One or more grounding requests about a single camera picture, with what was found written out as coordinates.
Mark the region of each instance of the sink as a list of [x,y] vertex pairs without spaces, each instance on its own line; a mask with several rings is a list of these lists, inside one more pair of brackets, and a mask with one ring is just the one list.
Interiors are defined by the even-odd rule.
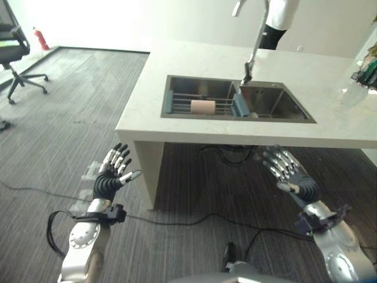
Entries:
[[[316,123],[283,83],[168,75],[164,118]],[[191,100],[214,100],[215,114],[191,114]]]

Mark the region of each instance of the cable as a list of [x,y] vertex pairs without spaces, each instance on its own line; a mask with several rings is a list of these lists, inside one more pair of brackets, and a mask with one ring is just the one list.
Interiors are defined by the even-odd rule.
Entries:
[[[40,193],[45,193],[46,195],[56,196],[58,198],[66,198],[66,199],[80,200],[80,201],[83,201],[83,202],[91,202],[91,200],[80,199],[80,198],[76,198],[76,197],[73,197],[73,196],[67,196],[67,195],[60,195],[58,193],[52,193],[52,192],[49,192],[47,190],[42,190],[42,189],[38,189],[38,188],[34,188],[34,187],[12,187],[10,185],[7,185],[6,183],[4,183],[1,180],[0,180],[0,184],[2,184],[4,187],[6,187],[9,190],[15,190],[15,191],[17,191],[17,190],[32,190],[32,191],[36,191],[36,192],[40,192]],[[59,255],[59,257],[64,258],[65,254],[56,246],[54,238],[52,236],[52,231],[51,231],[52,230],[51,229],[52,228],[52,223],[54,221],[54,218],[55,218],[55,216],[59,212],[67,214],[72,219],[75,219],[75,216],[73,216],[70,212],[68,212],[66,210],[57,210],[57,211],[53,212],[52,214],[50,214],[50,216],[48,218],[48,224],[47,224],[47,241],[48,241],[50,247]],[[257,226],[253,226],[253,225],[249,225],[249,224],[245,224],[245,223],[241,223],[241,222],[237,222],[237,221],[231,220],[231,219],[229,219],[229,218],[227,218],[227,217],[225,217],[223,215],[220,215],[218,213],[210,213],[210,214],[204,216],[203,218],[201,218],[201,219],[199,219],[199,220],[197,220],[195,222],[191,222],[191,223],[157,222],[157,221],[153,221],[153,220],[150,220],[150,219],[142,218],[142,217],[139,217],[139,216],[127,215],[128,218],[138,219],[138,220],[145,221],[145,222],[148,222],[148,223],[152,223],[152,224],[155,224],[155,225],[164,225],[164,226],[193,226],[193,225],[197,225],[197,224],[205,221],[207,218],[209,218],[211,216],[220,217],[220,218],[226,220],[227,222],[235,224],[235,225],[240,225],[240,226],[244,226],[244,227],[248,227],[248,228],[259,230],[257,232],[257,234],[254,236],[254,238],[252,239],[253,243],[255,242],[256,237],[258,237],[259,234],[261,232],[263,232],[263,231],[271,231],[271,232],[281,233],[281,234],[284,234],[284,235],[289,236],[291,238],[313,242],[313,239],[311,237],[303,236],[301,234],[292,232],[290,230],[277,229],[277,228],[261,228],[261,227],[257,227]],[[251,243],[251,245],[249,245],[249,247],[247,249],[247,253],[246,253],[245,256],[247,256],[247,254],[249,253],[249,250],[250,250],[251,246],[253,245],[253,243]],[[377,250],[377,247],[373,247],[373,246],[360,246],[360,247],[364,248],[364,249],[374,249],[374,250]]]
[[52,214],[49,215],[48,217],[48,222],[47,222],[47,230],[46,230],[46,237],[47,237],[47,242],[48,242],[48,245],[51,247],[51,249],[61,258],[61,259],[64,259],[65,258],[65,253],[63,253],[62,250],[60,250],[57,246],[57,244],[55,243],[54,241],[54,237],[52,235],[52,223],[54,221],[54,218],[55,216],[59,213],[59,212],[62,212],[62,213],[65,213],[67,214],[70,218],[73,218],[74,216],[66,211],[66,210],[56,210],[54,211]]
[[[225,156],[223,150],[227,150],[227,151],[230,151],[230,152],[238,152],[238,153],[246,152],[248,150],[249,152],[242,160],[234,162],[234,161],[230,161]],[[213,145],[211,145],[211,146],[203,146],[199,150],[199,153],[206,152],[206,151],[213,151],[218,155],[218,157],[220,158],[220,160],[224,164],[231,166],[231,167],[239,167],[239,166],[244,165],[245,161],[247,161],[251,158],[251,156],[253,155],[255,150],[256,150],[256,146],[227,146],[227,145],[213,146]]]
[[76,198],[74,196],[66,196],[66,195],[60,195],[59,193],[52,193],[52,192],[49,192],[47,190],[42,190],[42,189],[38,189],[38,188],[35,188],[35,187],[12,187],[6,183],[4,183],[3,181],[0,180],[0,184],[4,187],[6,187],[8,190],[33,190],[35,192],[39,192],[39,193],[45,193],[46,195],[50,195],[50,196],[56,196],[58,198],[66,198],[66,199],[73,199],[73,200],[80,200],[82,202],[91,202],[91,200],[86,200],[86,199],[80,199],[80,198]]

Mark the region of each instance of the floor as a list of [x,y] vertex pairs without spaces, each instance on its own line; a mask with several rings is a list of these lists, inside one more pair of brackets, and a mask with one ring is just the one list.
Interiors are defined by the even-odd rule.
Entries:
[[[49,94],[19,87],[10,106],[0,93],[0,115],[15,124],[0,134],[0,180],[14,187],[90,198],[95,170],[118,142],[114,132],[147,54],[61,49],[31,73],[47,73]],[[364,246],[377,246],[377,169],[356,149],[292,148],[320,184],[332,209],[353,208],[347,223]],[[263,166],[248,160],[228,167],[200,145],[166,144],[155,211],[143,209],[134,184],[114,202],[129,215],[160,222],[194,222],[219,213],[249,225],[295,229],[299,208],[275,188]],[[40,192],[9,190],[0,183],[0,282],[55,282],[61,260],[48,247],[45,228],[56,209],[73,212],[85,203]],[[58,216],[57,244],[68,248],[72,222]],[[228,241],[244,251],[255,229],[212,216],[195,226],[162,226],[127,218],[113,226],[101,282],[165,283],[191,274],[217,272]],[[376,250],[366,249],[376,261]],[[247,259],[261,273],[297,282],[329,282],[315,244],[263,233]]]

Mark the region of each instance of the kitchen faucet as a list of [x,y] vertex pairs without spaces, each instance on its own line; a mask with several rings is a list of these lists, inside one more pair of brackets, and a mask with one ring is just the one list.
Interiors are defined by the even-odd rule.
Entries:
[[[233,17],[237,17],[239,15],[244,1],[245,0],[238,0],[237,1],[236,6],[233,9],[233,13],[232,13]],[[263,15],[262,21],[260,23],[259,34],[258,34],[257,40],[255,42],[254,50],[251,53],[249,60],[247,62],[245,62],[245,64],[244,64],[245,75],[244,75],[244,77],[241,81],[241,85],[247,85],[249,83],[249,81],[252,80],[252,70],[253,70],[253,66],[254,66],[254,62],[255,62],[255,55],[256,55],[257,50],[259,48],[260,42],[262,40],[262,36],[263,36],[263,33],[264,33],[264,27],[266,25],[267,16],[269,14],[269,6],[270,6],[269,0],[264,0],[264,15]]]

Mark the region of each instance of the countertop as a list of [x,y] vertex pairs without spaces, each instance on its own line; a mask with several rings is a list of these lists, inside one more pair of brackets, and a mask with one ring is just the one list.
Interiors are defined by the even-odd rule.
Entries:
[[251,51],[184,41],[155,43],[118,122],[118,134],[151,142],[377,148],[377,95],[349,79],[358,68],[351,58],[258,50],[253,79],[284,83],[316,124],[160,117],[167,75],[240,80]]

